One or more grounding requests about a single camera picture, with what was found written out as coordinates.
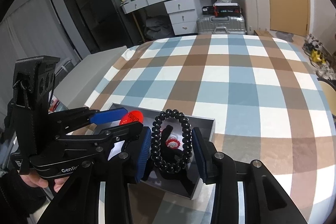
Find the suitcase handle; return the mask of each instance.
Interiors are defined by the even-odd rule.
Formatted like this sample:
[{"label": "suitcase handle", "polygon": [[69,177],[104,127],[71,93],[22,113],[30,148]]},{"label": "suitcase handle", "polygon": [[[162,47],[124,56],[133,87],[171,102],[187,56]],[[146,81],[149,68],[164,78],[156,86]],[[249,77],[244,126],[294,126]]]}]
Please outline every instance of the suitcase handle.
[{"label": "suitcase handle", "polygon": [[217,33],[217,30],[224,30],[226,33],[229,33],[226,27],[215,27],[212,33]]}]

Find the open box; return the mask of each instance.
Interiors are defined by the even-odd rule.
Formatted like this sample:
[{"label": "open box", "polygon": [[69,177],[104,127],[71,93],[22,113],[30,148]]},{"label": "open box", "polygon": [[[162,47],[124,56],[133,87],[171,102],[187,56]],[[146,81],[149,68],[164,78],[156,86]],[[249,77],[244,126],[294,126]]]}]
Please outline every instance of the open box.
[{"label": "open box", "polygon": [[[125,106],[125,105],[120,105],[120,104],[112,104],[110,109],[115,109],[115,108],[120,108],[120,107],[124,107],[128,112],[133,111],[133,110],[139,110],[140,112],[142,112],[143,125],[148,126],[149,128],[152,128],[152,123],[154,122],[154,118],[160,113],[160,111],[157,111],[157,110]],[[201,131],[201,134],[204,140],[211,141],[212,135],[215,131],[215,120],[208,119],[208,118],[193,117],[193,116],[187,116],[187,117],[189,118],[189,123],[191,124],[191,127],[192,128],[198,127]],[[172,133],[177,135],[179,141],[182,143],[181,124],[174,118],[168,118],[162,122],[161,128],[162,129],[165,128],[168,124],[173,126],[174,129]],[[99,134],[101,130],[105,128],[117,126],[117,125],[119,125],[119,121],[98,125],[93,134]],[[109,158],[113,157],[114,155],[120,152],[122,144],[123,142],[119,142],[115,144],[115,147],[110,152]],[[201,191],[203,182],[202,182],[202,179],[200,179],[197,165],[194,159],[194,155],[191,157],[190,163],[188,164],[188,167],[187,167],[187,177],[194,184],[194,188],[191,194],[187,193],[187,191],[185,190],[185,188],[183,187],[182,183],[179,180],[163,179],[157,168],[155,168],[151,172],[147,181],[142,181],[142,182],[152,187],[162,189],[164,191],[176,194],[184,198],[196,199]]]}]

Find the human hand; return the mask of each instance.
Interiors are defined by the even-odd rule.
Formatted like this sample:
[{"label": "human hand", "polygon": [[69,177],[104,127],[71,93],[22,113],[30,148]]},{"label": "human hand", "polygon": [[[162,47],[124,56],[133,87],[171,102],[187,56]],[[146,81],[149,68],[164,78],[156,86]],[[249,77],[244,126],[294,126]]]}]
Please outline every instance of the human hand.
[{"label": "human hand", "polygon": [[[28,175],[20,175],[22,180],[30,187],[46,188],[48,181],[39,176],[35,170],[31,170]],[[57,193],[69,177],[55,179],[54,191]]]}]

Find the curtain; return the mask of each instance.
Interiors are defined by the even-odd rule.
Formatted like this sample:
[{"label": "curtain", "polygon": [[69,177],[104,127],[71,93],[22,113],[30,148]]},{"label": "curtain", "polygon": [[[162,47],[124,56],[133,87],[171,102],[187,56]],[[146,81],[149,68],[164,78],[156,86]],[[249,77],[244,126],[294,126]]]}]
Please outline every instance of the curtain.
[{"label": "curtain", "polygon": [[0,24],[0,127],[13,97],[15,61],[49,55],[80,60],[58,21],[50,0],[29,0]]}]

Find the gray bag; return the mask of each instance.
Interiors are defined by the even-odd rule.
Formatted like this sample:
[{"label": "gray bag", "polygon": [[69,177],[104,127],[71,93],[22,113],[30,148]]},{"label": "gray bag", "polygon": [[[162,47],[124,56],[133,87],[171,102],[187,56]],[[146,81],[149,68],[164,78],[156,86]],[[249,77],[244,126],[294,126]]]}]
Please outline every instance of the gray bag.
[{"label": "gray bag", "polygon": [[201,17],[197,19],[198,34],[246,34],[245,20],[241,17]]}]

